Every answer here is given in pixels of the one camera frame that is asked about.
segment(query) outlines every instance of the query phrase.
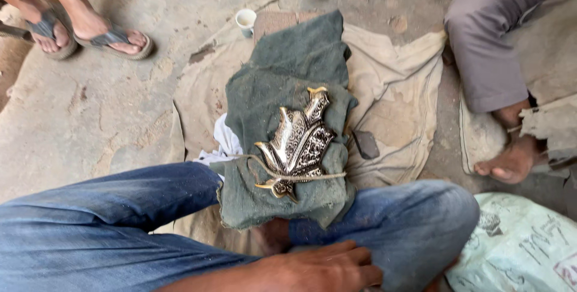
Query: denim knee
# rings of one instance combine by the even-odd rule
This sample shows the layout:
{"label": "denim knee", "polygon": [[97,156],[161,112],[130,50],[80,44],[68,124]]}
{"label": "denim knee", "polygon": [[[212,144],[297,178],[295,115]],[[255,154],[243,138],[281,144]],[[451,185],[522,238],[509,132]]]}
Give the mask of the denim knee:
{"label": "denim knee", "polygon": [[423,194],[435,197],[438,212],[442,212],[445,221],[456,230],[459,241],[466,242],[479,221],[479,203],[463,187],[442,180],[423,180],[415,183]]}

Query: blue jeans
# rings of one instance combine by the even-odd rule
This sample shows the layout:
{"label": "blue jeans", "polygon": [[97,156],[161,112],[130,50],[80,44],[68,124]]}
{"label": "blue jeans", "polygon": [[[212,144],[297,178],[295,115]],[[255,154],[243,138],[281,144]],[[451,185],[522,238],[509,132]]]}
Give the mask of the blue jeans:
{"label": "blue jeans", "polygon": [[[123,172],[0,205],[0,290],[149,291],[256,261],[187,237],[148,232],[218,203],[220,178],[199,163]],[[386,291],[420,291],[455,259],[479,208],[443,181],[361,190],[342,222],[290,221],[295,245],[368,247]]]}

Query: man's hand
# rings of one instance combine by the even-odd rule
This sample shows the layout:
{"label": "man's hand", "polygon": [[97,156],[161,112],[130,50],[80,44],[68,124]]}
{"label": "man's hand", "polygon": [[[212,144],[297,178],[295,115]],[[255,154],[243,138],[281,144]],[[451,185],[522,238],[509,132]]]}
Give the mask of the man's hand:
{"label": "man's hand", "polygon": [[345,241],[315,251],[278,254],[245,266],[193,276],[162,291],[358,292],[380,285],[383,273],[371,252]]}
{"label": "man's hand", "polygon": [[380,285],[383,279],[379,267],[371,265],[371,252],[357,248],[352,240],[315,251],[272,256],[254,265],[263,275],[275,274],[271,278],[278,284],[270,289],[273,291],[358,292]]}

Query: white cup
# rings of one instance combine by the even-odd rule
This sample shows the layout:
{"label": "white cup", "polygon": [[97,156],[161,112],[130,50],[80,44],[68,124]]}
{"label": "white cup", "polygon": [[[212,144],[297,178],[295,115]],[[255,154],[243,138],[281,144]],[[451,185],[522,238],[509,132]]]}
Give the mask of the white cup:
{"label": "white cup", "polygon": [[241,28],[242,35],[245,38],[250,38],[255,31],[256,13],[254,10],[241,9],[235,16],[238,27]]}

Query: green cloth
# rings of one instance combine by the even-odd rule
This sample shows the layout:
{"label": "green cloth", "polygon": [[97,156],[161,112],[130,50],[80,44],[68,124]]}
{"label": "green cloth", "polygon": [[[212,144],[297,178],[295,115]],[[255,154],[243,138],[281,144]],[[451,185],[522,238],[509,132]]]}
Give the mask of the green cloth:
{"label": "green cloth", "polygon": [[[245,154],[261,156],[255,142],[270,141],[279,125],[279,107],[303,110],[309,101],[307,87],[328,89],[330,104],[324,121],[337,134],[322,166],[328,174],[344,171],[348,151],[343,135],[349,111],[358,102],[347,90],[349,47],[340,38],[343,17],[339,11],[263,37],[249,62],[226,85],[226,125],[238,136]],[[223,224],[246,229],[274,216],[308,217],[327,227],[352,204],[355,189],[345,178],[295,185],[298,204],[277,199],[268,189],[255,187],[270,178],[252,159],[211,164],[225,182],[219,191]]]}

